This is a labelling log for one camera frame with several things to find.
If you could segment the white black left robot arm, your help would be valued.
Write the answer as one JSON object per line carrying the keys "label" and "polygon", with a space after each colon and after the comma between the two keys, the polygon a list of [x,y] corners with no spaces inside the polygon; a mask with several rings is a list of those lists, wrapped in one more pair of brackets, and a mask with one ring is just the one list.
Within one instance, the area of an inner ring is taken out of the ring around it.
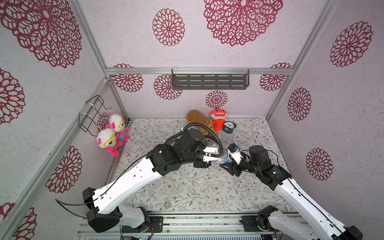
{"label": "white black left robot arm", "polygon": [[122,202],[145,185],[177,171],[183,164],[201,163],[204,157],[218,156],[222,152],[222,143],[215,134],[205,136],[197,129],[179,132],[141,157],[136,166],[115,181],[99,189],[83,191],[89,208],[88,224],[97,233],[115,226],[145,231],[151,223],[145,208],[125,207]]}

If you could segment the teal alarm clock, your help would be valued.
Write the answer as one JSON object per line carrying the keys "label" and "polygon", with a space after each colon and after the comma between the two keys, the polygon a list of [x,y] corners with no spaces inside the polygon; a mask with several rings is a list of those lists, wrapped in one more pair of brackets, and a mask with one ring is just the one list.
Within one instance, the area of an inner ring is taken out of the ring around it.
{"label": "teal alarm clock", "polygon": [[232,121],[227,121],[223,124],[222,130],[227,134],[232,134],[236,127],[236,123]]}

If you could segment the floral table mat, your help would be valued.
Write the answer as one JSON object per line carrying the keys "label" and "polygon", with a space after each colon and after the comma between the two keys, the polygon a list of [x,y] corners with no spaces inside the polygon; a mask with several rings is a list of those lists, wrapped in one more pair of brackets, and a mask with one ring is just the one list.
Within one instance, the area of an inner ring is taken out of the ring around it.
{"label": "floral table mat", "polygon": [[[286,166],[284,158],[264,119],[235,119],[237,127],[232,134],[220,133],[224,147],[237,144],[242,151],[261,145],[269,150],[274,164]],[[116,176],[120,175],[138,157],[162,144],[179,132],[184,119],[135,119],[130,122],[130,140],[123,150]],[[207,169],[183,165],[124,200],[128,207],[144,207],[157,212],[257,212],[271,205],[283,212],[292,212],[293,206],[264,185],[253,174],[231,176],[218,163]]]}

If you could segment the white plush red striped shirt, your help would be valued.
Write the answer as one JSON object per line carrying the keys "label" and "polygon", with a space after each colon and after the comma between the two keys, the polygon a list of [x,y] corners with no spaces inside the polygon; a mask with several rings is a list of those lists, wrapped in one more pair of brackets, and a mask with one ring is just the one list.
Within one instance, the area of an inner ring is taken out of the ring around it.
{"label": "white plush red striped shirt", "polygon": [[97,134],[98,146],[106,149],[114,157],[119,155],[119,147],[123,144],[117,139],[117,135],[113,129],[104,129]]}

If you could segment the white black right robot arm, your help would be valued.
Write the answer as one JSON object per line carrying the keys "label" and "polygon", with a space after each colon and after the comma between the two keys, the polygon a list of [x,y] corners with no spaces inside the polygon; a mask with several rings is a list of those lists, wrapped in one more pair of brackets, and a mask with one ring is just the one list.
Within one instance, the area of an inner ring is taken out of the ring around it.
{"label": "white black right robot arm", "polygon": [[260,210],[257,216],[243,218],[246,231],[277,230],[294,240],[361,240],[363,233],[355,226],[346,226],[313,200],[282,166],[272,164],[269,150],[252,146],[243,153],[236,144],[227,148],[232,162],[221,164],[232,176],[254,174],[263,184],[282,196],[307,222],[301,224],[273,206]]}

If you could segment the red shark plush toy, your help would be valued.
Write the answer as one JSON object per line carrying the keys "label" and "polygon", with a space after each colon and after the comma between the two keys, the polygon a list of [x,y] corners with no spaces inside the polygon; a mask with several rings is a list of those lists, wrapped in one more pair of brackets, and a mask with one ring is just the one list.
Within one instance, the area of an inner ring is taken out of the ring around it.
{"label": "red shark plush toy", "polygon": [[227,115],[227,112],[220,108],[216,108],[211,112],[210,116],[213,120],[213,127],[216,131],[220,131],[223,128]]}

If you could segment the brown plush toy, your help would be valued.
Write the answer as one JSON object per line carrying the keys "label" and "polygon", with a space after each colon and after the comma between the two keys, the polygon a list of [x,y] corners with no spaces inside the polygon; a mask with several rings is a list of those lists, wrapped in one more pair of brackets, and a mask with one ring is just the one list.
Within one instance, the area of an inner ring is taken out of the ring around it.
{"label": "brown plush toy", "polygon": [[206,127],[208,127],[210,130],[212,130],[218,137],[220,136],[220,133],[214,129],[213,126],[213,120],[202,114],[198,110],[191,110],[187,114],[186,117],[188,123],[199,123]]}

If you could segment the white plush blue dotted shirt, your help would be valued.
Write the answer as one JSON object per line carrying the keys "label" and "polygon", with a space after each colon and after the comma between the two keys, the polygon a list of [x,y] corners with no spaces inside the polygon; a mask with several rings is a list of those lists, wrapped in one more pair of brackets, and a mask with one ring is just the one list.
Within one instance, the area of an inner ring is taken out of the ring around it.
{"label": "white plush blue dotted shirt", "polygon": [[106,129],[114,130],[116,139],[119,141],[127,141],[130,139],[128,136],[129,129],[126,126],[123,117],[119,114],[110,114]]}

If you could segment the grey wall shelf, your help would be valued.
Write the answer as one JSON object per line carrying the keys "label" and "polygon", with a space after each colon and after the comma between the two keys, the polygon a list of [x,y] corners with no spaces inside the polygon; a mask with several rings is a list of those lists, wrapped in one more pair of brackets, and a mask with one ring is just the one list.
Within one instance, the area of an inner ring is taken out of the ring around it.
{"label": "grey wall shelf", "polygon": [[250,85],[250,71],[241,74],[178,74],[172,69],[174,90],[246,90]]}

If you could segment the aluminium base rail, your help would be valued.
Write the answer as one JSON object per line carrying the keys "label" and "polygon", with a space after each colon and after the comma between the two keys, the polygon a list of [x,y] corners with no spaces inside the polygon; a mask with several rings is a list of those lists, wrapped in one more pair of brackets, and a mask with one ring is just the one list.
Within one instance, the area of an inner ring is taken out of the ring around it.
{"label": "aluminium base rail", "polygon": [[139,233],[129,227],[115,226],[96,233],[89,225],[81,224],[76,240],[280,240],[272,230],[264,232],[256,226],[248,227],[243,217],[256,213],[162,213],[150,212],[151,225]]}

